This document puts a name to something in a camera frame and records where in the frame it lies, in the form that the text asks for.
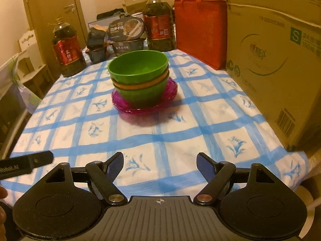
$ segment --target cardboard box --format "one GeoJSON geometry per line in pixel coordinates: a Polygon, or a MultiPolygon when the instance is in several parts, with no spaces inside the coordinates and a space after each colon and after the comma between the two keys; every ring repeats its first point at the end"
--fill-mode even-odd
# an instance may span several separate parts
{"type": "Polygon", "coordinates": [[[321,0],[227,0],[227,72],[288,150],[321,132],[321,0]]]}
{"type": "Polygon", "coordinates": [[[145,8],[147,0],[125,0],[123,6],[126,6],[126,10],[129,14],[142,12],[145,8]]]}

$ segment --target metal screw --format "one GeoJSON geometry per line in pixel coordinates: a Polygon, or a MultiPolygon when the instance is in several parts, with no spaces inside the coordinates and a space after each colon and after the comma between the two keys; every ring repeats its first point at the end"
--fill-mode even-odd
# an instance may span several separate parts
{"type": "Polygon", "coordinates": [[[125,199],[125,197],[123,195],[119,195],[119,194],[114,194],[109,196],[108,198],[111,202],[121,202],[125,199]]]}
{"type": "Polygon", "coordinates": [[[212,197],[208,194],[201,194],[201,195],[198,195],[196,199],[200,202],[209,202],[212,200],[212,197]]]}

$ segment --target door handle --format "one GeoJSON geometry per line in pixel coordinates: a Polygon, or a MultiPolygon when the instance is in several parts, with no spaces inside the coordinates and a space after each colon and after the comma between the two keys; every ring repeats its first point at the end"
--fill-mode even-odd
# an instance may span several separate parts
{"type": "Polygon", "coordinates": [[[67,9],[67,8],[69,8],[69,7],[71,7],[71,11],[72,11],[72,12],[76,11],[75,5],[74,5],[73,3],[72,3],[71,5],[68,5],[68,6],[64,7],[64,9],[67,9]]]}

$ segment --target magenta glass plate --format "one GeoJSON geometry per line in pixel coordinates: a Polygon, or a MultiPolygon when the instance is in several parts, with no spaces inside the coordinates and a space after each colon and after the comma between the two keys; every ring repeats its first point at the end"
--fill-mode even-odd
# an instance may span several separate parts
{"type": "Polygon", "coordinates": [[[111,99],[115,108],[123,113],[127,114],[136,114],[136,115],[145,115],[151,114],[160,111],[162,108],[169,105],[177,94],[177,83],[173,81],[171,77],[168,78],[168,82],[164,91],[164,94],[160,102],[153,107],[148,108],[132,108],[129,103],[124,100],[116,89],[111,93],[111,99]]]}

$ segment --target table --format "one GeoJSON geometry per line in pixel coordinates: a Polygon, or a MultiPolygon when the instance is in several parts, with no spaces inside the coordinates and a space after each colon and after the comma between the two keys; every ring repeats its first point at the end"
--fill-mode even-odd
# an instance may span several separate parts
{"type": "MultiPolygon", "coordinates": [[[[124,154],[125,162],[114,183],[128,198],[193,198],[206,184],[196,168],[199,152],[237,167],[262,163],[292,189],[313,169],[303,152],[285,151],[255,105],[224,70],[215,71],[179,50],[166,55],[178,95],[168,108],[149,116],[120,114],[113,107],[109,61],[70,78],[60,77],[12,154],[51,150],[54,162],[30,175],[2,181],[9,190],[6,201],[14,204],[60,162],[85,166],[105,161],[117,151],[124,154]]],[[[76,186],[87,189],[83,183],[76,186]]]]}

